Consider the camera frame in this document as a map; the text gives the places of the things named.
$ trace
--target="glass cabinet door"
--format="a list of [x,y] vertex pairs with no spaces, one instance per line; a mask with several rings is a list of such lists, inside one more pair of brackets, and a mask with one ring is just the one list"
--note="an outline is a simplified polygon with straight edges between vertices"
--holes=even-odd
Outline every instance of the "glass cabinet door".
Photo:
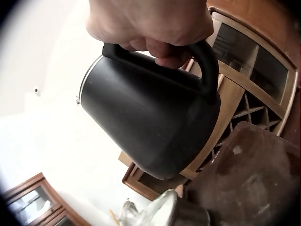
[[28,225],[35,219],[41,217],[53,206],[54,202],[46,194],[42,186],[39,186],[9,204],[8,208],[22,225]]
[[250,77],[258,51],[255,41],[222,23],[212,48],[218,60]]
[[278,103],[281,102],[288,70],[267,50],[259,46],[251,81]]
[[55,226],[76,226],[69,218],[64,217]]

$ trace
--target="dark wooden table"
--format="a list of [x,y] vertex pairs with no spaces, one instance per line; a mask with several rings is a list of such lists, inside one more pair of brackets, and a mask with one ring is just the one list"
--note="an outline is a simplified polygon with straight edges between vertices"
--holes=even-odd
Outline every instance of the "dark wooden table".
[[185,195],[209,210],[213,225],[275,225],[300,202],[300,148],[241,122]]

